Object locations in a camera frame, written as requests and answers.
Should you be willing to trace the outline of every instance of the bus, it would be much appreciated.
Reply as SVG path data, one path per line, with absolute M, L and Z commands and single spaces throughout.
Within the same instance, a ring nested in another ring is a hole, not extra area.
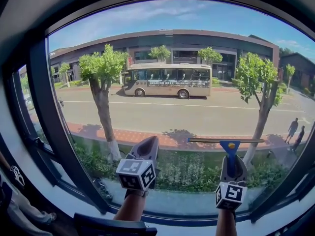
M 203 64 L 133 64 L 124 73 L 123 90 L 126 95 L 210 96 L 211 66 Z

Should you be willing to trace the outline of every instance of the sky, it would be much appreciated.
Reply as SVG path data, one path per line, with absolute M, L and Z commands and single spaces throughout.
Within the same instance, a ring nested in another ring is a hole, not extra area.
M 213 30 L 256 35 L 315 59 L 315 43 L 286 23 L 232 4 L 209 0 L 153 0 L 108 9 L 49 36 L 49 50 L 145 30 Z

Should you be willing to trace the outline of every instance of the forearm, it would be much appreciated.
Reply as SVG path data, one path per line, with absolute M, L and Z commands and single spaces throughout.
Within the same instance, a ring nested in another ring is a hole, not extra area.
M 216 236 L 237 236 L 234 215 L 229 210 L 219 210 Z
M 145 197 L 134 194 L 128 195 L 114 220 L 140 221 L 145 202 Z
M 0 152 L 0 163 L 6 167 L 7 170 L 10 170 L 11 167 L 8 164 L 7 160 L 4 158 L 4 156 L 2 155 L 2 153 Z

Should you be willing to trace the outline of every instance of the building facade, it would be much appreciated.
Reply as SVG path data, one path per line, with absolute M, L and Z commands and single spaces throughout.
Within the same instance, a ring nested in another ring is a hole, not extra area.
M 284 69 L 287 64 L 295 67 L 295 72 L 291 79 L 291 85 L 309 88 L 315 76 L 315 64 L 299 53 L 292 53 L 280 58 L 280 67 Z
M 167 63 L 202 64 L 204 61 L 198 56 L 198 51 L 212 47 L 222 55 L 222 62 L 214 63 L 212 66 L 213 77 L 220 80 L 235 78 L 237 60 L 247 52 L 256 53 L 263 59 L 270 59 L 275 67 L 278 67 L 279 63 L 279 47 L 262 39 L 206 30 L 153 30 L 107 37 L 51 52 L 55 82 L 62 79 L 59 67 L 63 62 L 70 65 L 68 79 L 80 80 L 78 59 L 82 55 L 103 52 L 105 44 L 112 45 L 116 51 L 128 52 L 130 56 L 128 65 L 156 62 L 157 60 L 152 59 L 149 53 L 152 47 L 161 45 L 166 46 L 171 52 Z

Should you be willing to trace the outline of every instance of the asphalt road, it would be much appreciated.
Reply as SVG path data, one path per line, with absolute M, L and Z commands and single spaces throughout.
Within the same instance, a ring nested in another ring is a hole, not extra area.
M 100 125 L 97 108 L 89 90 L 58 91 L 64 101 L 63 115 L 67 122 Z M 294 97 L 285 96 L 273 107 L 264 134 L 287 134 L 295 118 L 309 131 L 313 120 Z M 213 92 L 208 98 L 181 100 L 176 97 L 137 98 L 110 91 L 110 115 L 113 128 L 169 132 L 174 129 L 195 135 L 252 135 L 258 119 L 256 99 L 246 104 L 239 93 Z

